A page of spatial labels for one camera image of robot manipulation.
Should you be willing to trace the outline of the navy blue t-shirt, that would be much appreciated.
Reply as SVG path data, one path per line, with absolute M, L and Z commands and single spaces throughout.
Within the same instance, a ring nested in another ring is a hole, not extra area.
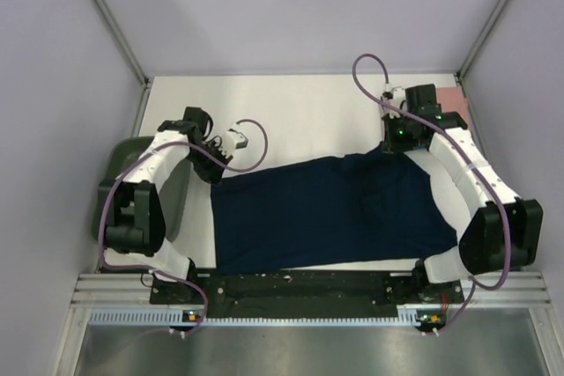
M 228 275 L 423 259 L 457 244 L 429 175 L 381 147 L 226 178 L 211 207 L 216 267 Z

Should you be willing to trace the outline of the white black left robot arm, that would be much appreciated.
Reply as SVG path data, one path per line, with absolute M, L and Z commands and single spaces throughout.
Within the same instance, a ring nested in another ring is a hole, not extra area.
M 204 293 L 195 264 L 169 239 L 185 201 L 191 172 L 209 184 L 221 182 L 234 153 L 248 145 L 239 123 L 213 136 L 212 117 L 186 107 L 179 120 L 165 120 L 137 159 L 98 186 L 96 240 L 100 265 L 110 272 L 144 272 L 169 283 L 187 303 Z

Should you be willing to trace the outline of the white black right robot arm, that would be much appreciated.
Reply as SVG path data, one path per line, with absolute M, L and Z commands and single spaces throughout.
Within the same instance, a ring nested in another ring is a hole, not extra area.
M 494 171 L 475 144 L 458 112 L 445 112 L 435 85 L 404 89 L 385 85 L 380 97 L 384 146 L 390 153 L 424 149 L 449 174 L 471 213 L 455 247 L 416 262 L 413 295 L 424 302 L 439 296 L 447 283 L 534 263 L 543 209 L 524 200 Z

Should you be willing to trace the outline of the dark green plastic bin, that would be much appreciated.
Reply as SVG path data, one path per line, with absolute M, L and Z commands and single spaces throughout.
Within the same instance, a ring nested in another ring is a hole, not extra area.
M 152 142 L 151 136 L 133 137 L 122 140 L 111 151 L 103 180 L 114 180 L 119 173 L 138 160 Z M 166 239 L 174 242 L 180 232 L 182 215 L 189 187 L 191 164 L 187 159 L 180 162 L 171 172 L 159 192 L 159 199 L 166 225 Z

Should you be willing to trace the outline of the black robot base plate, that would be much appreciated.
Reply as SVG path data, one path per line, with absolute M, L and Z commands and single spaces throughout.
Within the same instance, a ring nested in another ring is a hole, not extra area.
M 368 270 L 277 270 L 224 275 L 215 269 L 189 274 L 209 302 L 211 318 L 395 317 L 397 307 L 433 309 L 464 301 L 459 282 L 418 291 L 411 274 Z

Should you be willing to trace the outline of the left aluminium frame post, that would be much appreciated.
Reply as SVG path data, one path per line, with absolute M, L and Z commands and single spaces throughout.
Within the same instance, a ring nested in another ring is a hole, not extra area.
M 119 26 L 118 21 L 115 18 L 115 14 L 111 11 L 111 8 L 106 0 L 91 1 L 102 24 L 105 26 L 111 40 L 117 47 L 128 69 L 136 79 L 139 86 L 145 89 L 149 85 L 150 78 L 146 76 L 140 62 L 136 58 L 133 49 L 122 31 L 122 28 Z

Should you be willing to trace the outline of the aluminium frame post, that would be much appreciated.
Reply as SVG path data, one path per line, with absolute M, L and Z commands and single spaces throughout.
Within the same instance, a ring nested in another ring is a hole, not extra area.
M 111 8 L 106 0 L 91 1 L 102 24 L 105 26 L 111 40 L 117 47 L 128 69 L 136 79 L 139 86 L 145 89 L 149 85 L 150 78 L 146 76 L 140 62 L 136 58 L 133 49 L 122 31 L 122 28 L 119 26 L 118 21 L 115 18 L 115 14 L 111 11 Z
M 476 61 L 479 59 L 512 1 L 513 0 L 496 1 L 484 25 L 481 27 L 478 36 L 471 44 L 471 48 L 465 56 L 460 69 L 455 73 L 456 81 L 459 85 L 462 85 L 464 80 L 470 75 Z

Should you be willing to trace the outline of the aluminium front frame rail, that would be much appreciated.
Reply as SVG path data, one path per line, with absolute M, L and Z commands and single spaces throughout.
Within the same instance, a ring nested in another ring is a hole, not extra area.
M 149 276 L 134 274 L 83 274 L 78 277 L 70 304 L 75 307 L 169 307 L 182 303 L 153 304 Z M 540 272 L 509 273 L 504 285 L 496 291 L 478 288 L 468 307 L 473 308 L 549 308 L 552 301 Z

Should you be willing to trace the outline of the right aluminium frame post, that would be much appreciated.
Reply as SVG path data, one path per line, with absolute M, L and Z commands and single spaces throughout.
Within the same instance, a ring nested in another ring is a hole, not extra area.
M 460 69 L 455 73 L 456 81 L 459 85 L 462 85 L 464 80 L 470 75 L 476 61 L 479 59 L 512 1 L 513 0 L 496 1 L 484 25 L 481 27 L 478 36 L 471 44 L 471 48 L 465 56 Z

